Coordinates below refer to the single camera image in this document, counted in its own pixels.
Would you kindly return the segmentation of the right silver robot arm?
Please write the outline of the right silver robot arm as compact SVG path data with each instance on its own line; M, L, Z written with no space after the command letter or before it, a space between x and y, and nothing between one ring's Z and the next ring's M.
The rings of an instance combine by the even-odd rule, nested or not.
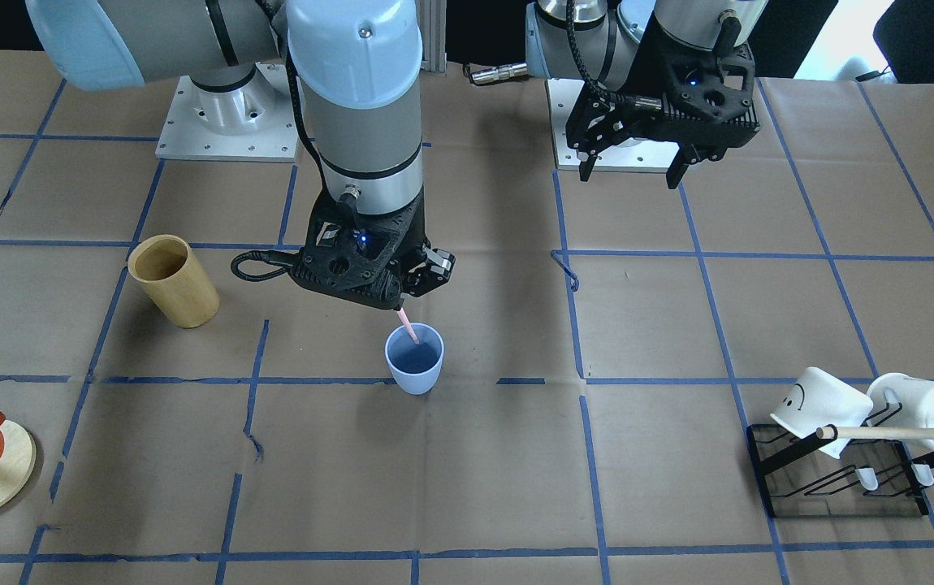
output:
M300 145L321 176L299 251L253 249L231 271L399 310L451 280L426 236L413 1L28 1L41 48L70 85L177 78L158 156L281 158Z

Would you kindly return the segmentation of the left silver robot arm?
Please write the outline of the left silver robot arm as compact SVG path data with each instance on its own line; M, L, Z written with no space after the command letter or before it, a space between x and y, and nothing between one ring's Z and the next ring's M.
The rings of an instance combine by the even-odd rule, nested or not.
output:
M760 130L748 38L764 1L534 1L525 10L530 76L577 79L564 144L586 180L630 138L672 143L665 182L719 162Z

